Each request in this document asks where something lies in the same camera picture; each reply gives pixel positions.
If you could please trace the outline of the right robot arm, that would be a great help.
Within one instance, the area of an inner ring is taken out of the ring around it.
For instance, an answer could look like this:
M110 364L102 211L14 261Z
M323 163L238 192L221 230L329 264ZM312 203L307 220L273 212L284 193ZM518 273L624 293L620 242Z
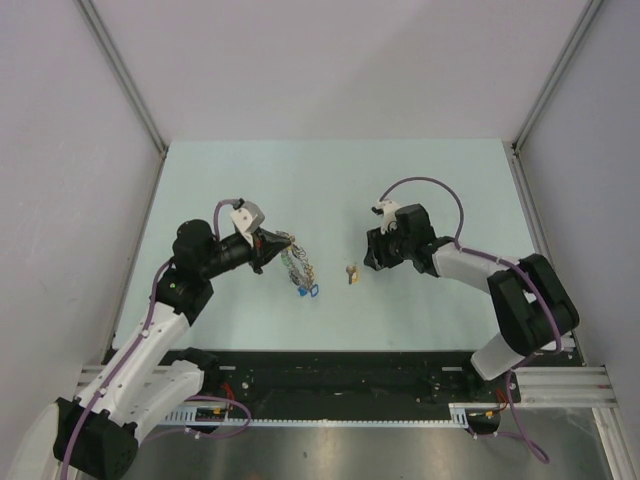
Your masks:
M420 204L382 200L372 211L381 224L367 232L367 267L380 271L409 262L420 274L457 280L490 296L499 332L468 360L461 388L469 399L486 400L498 377L546 346L560 350L562 336L579 325L579 313L546 257L510 260L439 237Z

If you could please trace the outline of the round metal keyring organiser disc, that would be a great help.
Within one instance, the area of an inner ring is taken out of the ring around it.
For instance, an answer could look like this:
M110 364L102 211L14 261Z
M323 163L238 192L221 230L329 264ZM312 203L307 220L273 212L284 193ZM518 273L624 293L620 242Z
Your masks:
M289 280L296 287L300 297L316 298L319 294L319 285L306 250L297 243L294 235L285 231L277 231L276 234L289 241L289 245L280 252Z

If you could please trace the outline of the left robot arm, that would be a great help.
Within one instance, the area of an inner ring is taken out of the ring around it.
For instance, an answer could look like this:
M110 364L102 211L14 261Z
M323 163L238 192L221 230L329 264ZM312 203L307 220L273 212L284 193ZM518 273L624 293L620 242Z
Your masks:
M204 220L178 228L173 255L154 276L146 317L80 394L56 401L57 478L67 478L70 469L96 479L122 478L171 411L194 396L207 400L219 392L216 357L194 348L183 351L163 377L149 377L211 299L213 278L242 265L261 273L290 244L288 237L260 227L224 239Z

